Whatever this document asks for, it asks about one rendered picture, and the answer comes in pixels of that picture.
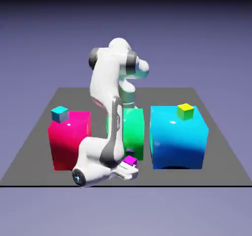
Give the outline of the large pink box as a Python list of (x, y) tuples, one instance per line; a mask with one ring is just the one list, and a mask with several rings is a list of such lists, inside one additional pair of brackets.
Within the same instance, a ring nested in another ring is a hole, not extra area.
[(77, 163), (81, 141), (91, 134), (89, 111), (68, 111), (68, 120), (61, 124), (52, 120), (48, 138), (54, 170), (72, 170)]

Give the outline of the small yellow cube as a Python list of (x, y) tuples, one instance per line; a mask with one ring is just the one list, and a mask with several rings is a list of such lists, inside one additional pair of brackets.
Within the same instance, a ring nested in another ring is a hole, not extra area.
[(177, 117), (181, 120), (189, 120), (193, 118), (194, 107), (188, 103), (177, 105)]

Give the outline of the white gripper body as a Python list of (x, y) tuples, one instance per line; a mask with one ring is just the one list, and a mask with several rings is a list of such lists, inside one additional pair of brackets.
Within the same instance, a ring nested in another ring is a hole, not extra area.
[(116, 168), (111, 170), (112, 174), (122, 178), (123, 180), (133, 180), (138, 176), (138, 168), (136, 165), (130, 165), (122, 161)]

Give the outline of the small magenta cube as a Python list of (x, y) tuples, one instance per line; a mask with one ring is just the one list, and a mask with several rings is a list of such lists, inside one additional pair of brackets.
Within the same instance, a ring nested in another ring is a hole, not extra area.
[(126, 156), (124, 159), (123, 159), (123, 162), (133, 166), (133, 165), (137, 165), (137, 159), (133, 156)]

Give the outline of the large green box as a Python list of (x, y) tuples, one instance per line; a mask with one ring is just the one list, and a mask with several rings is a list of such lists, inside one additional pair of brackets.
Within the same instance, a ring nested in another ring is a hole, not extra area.
[(145, 122), (143, 109), (123, 108), (117, 104), (107, 114), (107, 139), (100, 162), (109, 168), (127, 156), (143, 160)]

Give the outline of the small cyan cube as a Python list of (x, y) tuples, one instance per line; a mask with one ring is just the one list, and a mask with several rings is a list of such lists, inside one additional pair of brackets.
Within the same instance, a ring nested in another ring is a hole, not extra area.
[(55, 107), (51, 110), (52, 120), (61, 124), (68, 120), (68, 108), (63, 106)]

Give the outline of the large blue box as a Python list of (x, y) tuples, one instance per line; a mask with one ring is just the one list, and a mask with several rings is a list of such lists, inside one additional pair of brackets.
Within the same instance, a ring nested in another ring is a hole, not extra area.
[(177, 105), (151, 106), (150, 150), (154, 169), (201, 169), (209, 128), (197, 106), (182, 120)]

